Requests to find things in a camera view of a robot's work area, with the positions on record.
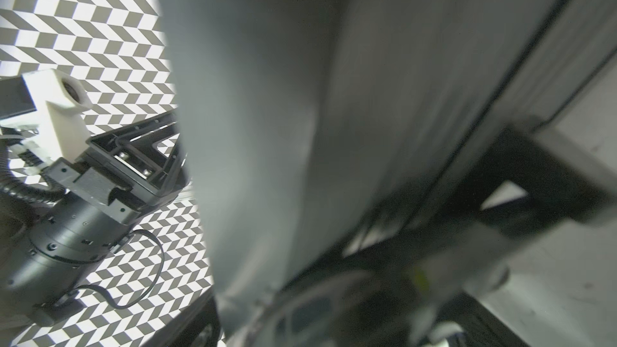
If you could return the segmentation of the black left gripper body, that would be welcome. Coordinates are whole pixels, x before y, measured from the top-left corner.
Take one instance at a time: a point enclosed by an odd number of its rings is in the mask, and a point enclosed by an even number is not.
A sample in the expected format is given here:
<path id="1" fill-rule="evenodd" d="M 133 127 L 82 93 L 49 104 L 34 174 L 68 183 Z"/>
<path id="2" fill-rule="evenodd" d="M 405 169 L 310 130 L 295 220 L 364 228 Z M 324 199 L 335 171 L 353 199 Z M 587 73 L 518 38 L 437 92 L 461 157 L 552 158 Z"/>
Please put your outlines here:
<path id="1" fill-rule="evenodd" d="M 75 162 L 56 160 L 45 174 L 120 224 L 132 224 L 178 197 L 188 185 L 186 154 L 158 144 L 179 131 L 174 111 L 101 133 Z"/>

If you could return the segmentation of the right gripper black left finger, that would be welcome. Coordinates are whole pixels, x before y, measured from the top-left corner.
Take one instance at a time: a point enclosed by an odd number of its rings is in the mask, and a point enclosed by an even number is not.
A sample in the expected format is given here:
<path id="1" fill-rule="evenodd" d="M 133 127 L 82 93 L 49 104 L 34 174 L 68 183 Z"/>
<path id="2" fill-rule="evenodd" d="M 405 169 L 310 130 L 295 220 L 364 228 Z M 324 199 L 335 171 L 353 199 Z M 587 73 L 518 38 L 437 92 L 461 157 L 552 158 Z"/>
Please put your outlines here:
<path id="1" fill-rule="evenodd" d="M 142 346 L 211 346 L 218 345 L 222 327 L 214 289 L 208 289 L 178 316 L 159 329 Z"/>

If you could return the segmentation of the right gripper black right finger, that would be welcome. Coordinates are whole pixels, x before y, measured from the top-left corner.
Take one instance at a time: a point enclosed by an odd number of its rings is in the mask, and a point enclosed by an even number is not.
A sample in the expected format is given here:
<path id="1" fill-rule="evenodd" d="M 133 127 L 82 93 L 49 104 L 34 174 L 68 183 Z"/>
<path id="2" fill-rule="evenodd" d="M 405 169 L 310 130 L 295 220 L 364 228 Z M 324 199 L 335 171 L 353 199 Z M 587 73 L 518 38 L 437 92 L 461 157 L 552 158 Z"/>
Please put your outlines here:
<path id="1" fill-rule="evenodd" d="M 434 346 L 529 346 L 476 298 L 458 295 L 439 312 Z"/>

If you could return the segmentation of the large black poker case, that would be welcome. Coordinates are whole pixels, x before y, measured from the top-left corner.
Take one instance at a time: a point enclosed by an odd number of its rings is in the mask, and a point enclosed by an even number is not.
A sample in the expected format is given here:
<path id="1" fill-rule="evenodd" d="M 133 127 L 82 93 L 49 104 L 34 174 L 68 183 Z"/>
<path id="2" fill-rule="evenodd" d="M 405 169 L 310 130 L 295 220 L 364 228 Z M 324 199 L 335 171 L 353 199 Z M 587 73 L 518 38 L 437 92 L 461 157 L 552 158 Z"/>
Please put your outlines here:
<path id="1" fill-rule="evenodd" d="M 421 346 L 492 293 L 606 329 L 616 0 L 158 0 L 229 346 Z"/>

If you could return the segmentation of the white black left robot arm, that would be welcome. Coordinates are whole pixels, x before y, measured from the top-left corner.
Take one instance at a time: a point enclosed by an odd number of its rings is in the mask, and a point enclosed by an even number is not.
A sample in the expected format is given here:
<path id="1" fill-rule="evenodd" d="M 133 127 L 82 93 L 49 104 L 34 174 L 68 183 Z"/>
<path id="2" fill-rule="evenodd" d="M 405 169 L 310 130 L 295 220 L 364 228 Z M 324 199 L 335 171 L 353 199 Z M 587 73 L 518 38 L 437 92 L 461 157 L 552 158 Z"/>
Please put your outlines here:
<path id="1" fill-rule="evenodd" d="M 1 322 L 51 326 L 78 313 L 85 278 L 133 237 L 147 215 L 173 202 L 189 179 L 174 112 L 101 133 L 75 160 L 59 158 L 42 172 L 49 190 L 1 168 L 6 217 L 23 222 L 1 253 Z"/>

